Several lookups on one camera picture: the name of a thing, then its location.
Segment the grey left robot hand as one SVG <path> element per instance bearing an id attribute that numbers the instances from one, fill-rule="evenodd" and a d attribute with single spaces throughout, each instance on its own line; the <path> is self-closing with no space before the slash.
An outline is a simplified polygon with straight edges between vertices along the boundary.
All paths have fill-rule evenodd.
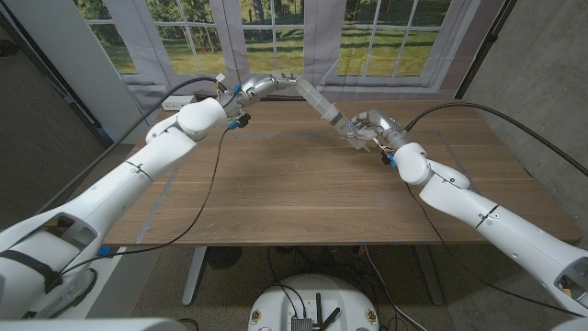
<path id="1" fill-rule="evenodd" d="M 254 74 L 242 85 L 234 87 L 229 95 L 222 95 L 220 104 L 228 118 L 236 118 L 244 108 L 259 102 L 282 87 L 295 86 L 298 82 L 292 78 L 275 77 L 271 74 Z"/>

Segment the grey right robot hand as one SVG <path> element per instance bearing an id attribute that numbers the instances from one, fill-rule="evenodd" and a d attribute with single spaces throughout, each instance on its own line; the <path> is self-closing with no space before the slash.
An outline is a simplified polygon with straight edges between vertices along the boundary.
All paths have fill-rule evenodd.
<path id="1" fill-rule="evenodd" d="M 380 137 L 393 150 L 413 141 L 397 121 L 375 109 L 355 115 L 350 120 L 349 127 L 351 131 L 345 134 L 346 138 L 367 142 Z"/>

